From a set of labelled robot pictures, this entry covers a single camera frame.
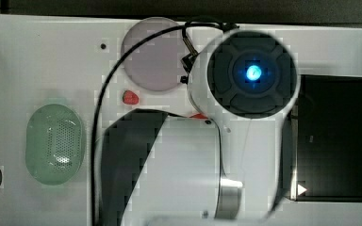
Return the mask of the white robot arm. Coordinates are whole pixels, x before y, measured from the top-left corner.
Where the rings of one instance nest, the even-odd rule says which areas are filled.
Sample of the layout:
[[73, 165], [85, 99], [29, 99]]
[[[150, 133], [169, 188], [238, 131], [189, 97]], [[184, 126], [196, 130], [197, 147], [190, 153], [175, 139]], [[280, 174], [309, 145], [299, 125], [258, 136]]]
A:
[[299, 88], [294, 60], [274, 37], [232, 30], [211, 41], [187, 79], [197, 118], [135, 109], [104, 132], [98, 226], [267, 219]]

